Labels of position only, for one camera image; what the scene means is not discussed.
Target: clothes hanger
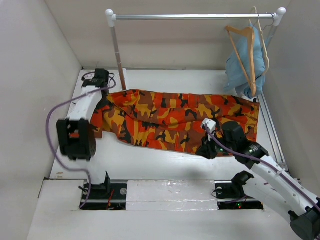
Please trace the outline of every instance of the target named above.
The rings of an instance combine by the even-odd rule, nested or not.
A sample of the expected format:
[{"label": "clothes hanger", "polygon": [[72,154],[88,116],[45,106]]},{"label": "clothes hanger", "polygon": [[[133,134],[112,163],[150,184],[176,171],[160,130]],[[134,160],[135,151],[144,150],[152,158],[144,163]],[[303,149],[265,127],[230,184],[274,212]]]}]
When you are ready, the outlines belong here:
[{"label": "clothes hanger", "polygon": [[[225,29],[227,30],[231,44],[233,46],[234,52],[236,54],[236,57],[239,60],[240,66],[243,70],[244,76],[250,86],[252,96],[254,97],[256,95],[257,87],[256,87],[256,73],[255,73],[255,62],[254,62],[254,43],[255,43],[255,31],[251,26],[247,26],[246,28],[239,30],[233,26],[226,26]],[[247,44],[248,44],[248,57],[249,57],[249,64],[250,64],[250,78],[248,77],[248,74],[246,72],[246,69],[241,61],[241,58],[239,56],[236,44],[230,34],[230,32],[233,32],[235,34],[242,35],[246,37]]]},{"label": "clothes hanger", "polygon": [[[257,8],[255,6],[251,9],[250,13],[252,13],[253,11],[256,14],[258,14]],[[267,72],[269,70],[270,60],[269,60],[269,57],[268,57],[267,47],[266,47],[266,43],[265,43],[265,39],[264,39],[264,34],[263,34],[264,31],[261,29],[259,17],[258,17],[258,20],[257,20],[257,24],[258,24],[258,31],[259,31],[259,34],[260,34],[260,43],[261,43],[262,49],[263,49],[263,59],[264,59],[265,70],[262,73],[262,76],[264,76],[264,75],[267,74]]]}]

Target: camouflage pants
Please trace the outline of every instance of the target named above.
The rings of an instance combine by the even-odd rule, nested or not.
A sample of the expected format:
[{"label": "camouflage pants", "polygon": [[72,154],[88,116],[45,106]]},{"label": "camouflage pants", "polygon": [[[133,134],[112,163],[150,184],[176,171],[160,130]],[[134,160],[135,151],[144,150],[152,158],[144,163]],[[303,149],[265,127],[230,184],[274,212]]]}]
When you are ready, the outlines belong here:
[{"label": "camouflage pants", "polygon": [[255,142],[259,103],[229,95],[196,95],[127,90],[111,93],[97,106],[91,124],[95,136],[113,132],[120,141],[139,147],[196,154],[202,145],[205,118],[216,130],[236,121]]}]

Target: robotic arm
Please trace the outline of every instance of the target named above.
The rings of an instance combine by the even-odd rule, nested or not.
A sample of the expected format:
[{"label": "robotic arm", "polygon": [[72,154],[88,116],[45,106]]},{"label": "robotic arm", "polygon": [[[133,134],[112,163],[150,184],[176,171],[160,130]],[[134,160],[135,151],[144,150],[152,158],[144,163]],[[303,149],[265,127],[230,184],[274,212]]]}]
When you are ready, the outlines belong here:
[{"label": "robotic arm", "polygon": [[320,234],[319,197],[286,173],[260,144],[248,141],[236,122],[222,125],[221,140],[214,136],[216,123],[213,120],[205,119],[202,126],[208,133],[211,148],[233,153],[239,163],[269,183],[263,183],[249,172],[240,172],[232,179],[231,186],[238,197],[247,195],[265,203],[290,223],[303,240],[314,240]]}]

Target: blue cloth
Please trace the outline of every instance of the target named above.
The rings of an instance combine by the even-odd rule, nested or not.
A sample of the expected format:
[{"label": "blue cloth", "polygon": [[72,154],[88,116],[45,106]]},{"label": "blue cloth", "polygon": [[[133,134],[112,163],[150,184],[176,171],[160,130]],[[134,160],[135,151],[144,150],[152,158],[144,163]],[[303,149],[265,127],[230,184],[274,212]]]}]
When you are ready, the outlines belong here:
[{"label": "blue cloth", "polygon": [[[263,59],[263,50],[260,43],[260,34],[258,30],[254,29],[254,46],[253,46],[253,59],[254,59],[254,71],[255,71],[255,84],[256,84],[256,96],[262,93],[262,88],[266,82],[266,76],[262,76],[262,73],[265,71],[265,62]],[[244,69],[250,79],[250,64],[248,56],[248,43],[247,38],[242,36],[236,44],[236,49],[241,58]],[[228,83],[224,86],[224,91],[228,92],[235,88],[235,91],[238,95],[241,93],[246,97],[252,99],[252,92],[248,81],[245,77],[245,74],[240,66],[239,60],[235,51],[231,53],[228,60],[226,61],[225,67],[226,75],[228,77]]]}]

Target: white wall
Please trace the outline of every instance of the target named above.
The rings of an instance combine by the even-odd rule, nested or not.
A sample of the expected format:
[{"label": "white wall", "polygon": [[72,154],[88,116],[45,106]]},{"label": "white wall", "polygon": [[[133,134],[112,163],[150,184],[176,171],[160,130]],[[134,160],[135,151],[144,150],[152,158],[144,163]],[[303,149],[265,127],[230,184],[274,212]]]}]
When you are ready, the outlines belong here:
[{"label": "white wall", "polygon": [[292,0],[263,88],[291,173],[320,194],[320,1]]},{"label": "white wall", "polygon": [[[116,14],[274,13],[290,0],[45,0],[84,67],[116,67],[105,10]],[[271,24],[262,21],[262,25]],[[123,66],[224,70],[232,45],[224,27],[247,20],[121,21],[116,31]]]},{"label": "white wall", "polygon": [[81,65],[43,0],[0,0],[0,23],[0,233],[23,240],[53,164],[46,116]]}]

